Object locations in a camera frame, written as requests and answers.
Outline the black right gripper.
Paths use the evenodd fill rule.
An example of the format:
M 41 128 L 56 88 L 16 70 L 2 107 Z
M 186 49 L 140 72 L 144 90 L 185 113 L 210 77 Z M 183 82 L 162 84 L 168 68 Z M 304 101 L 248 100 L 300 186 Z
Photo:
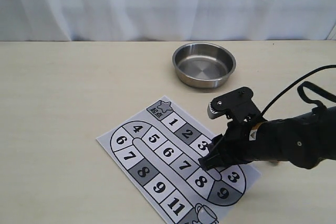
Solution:
M 233 121 L 227 123 L 225 134 L 219 134 L 212 138 L 206 145 L 208 154 L 198 159 L 202 170 L 214 168 L 228 168 L 231 165 L 249 164 L 253 161 L 261 161 L 261 147 L 257 145 L 256 135 L 250 140 L 251 133 L 256 133 L 259 127 L 265 123 L 265 119 L 256 122 L 243 122 L 236 124 Z M 223 143 L 223 155 L 217 149 Z

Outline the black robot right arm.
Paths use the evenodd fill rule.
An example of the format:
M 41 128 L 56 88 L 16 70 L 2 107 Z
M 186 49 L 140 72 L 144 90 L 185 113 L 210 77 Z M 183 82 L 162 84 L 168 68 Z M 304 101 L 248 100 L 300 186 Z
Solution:
M 335 160 L 335 107 L 253 125 L 229 122 L 225 134 L 214 137 L 207 148 L 208 154 L 198 160 L 203 170 L 254 161 L 312 169 L 324 160 Z

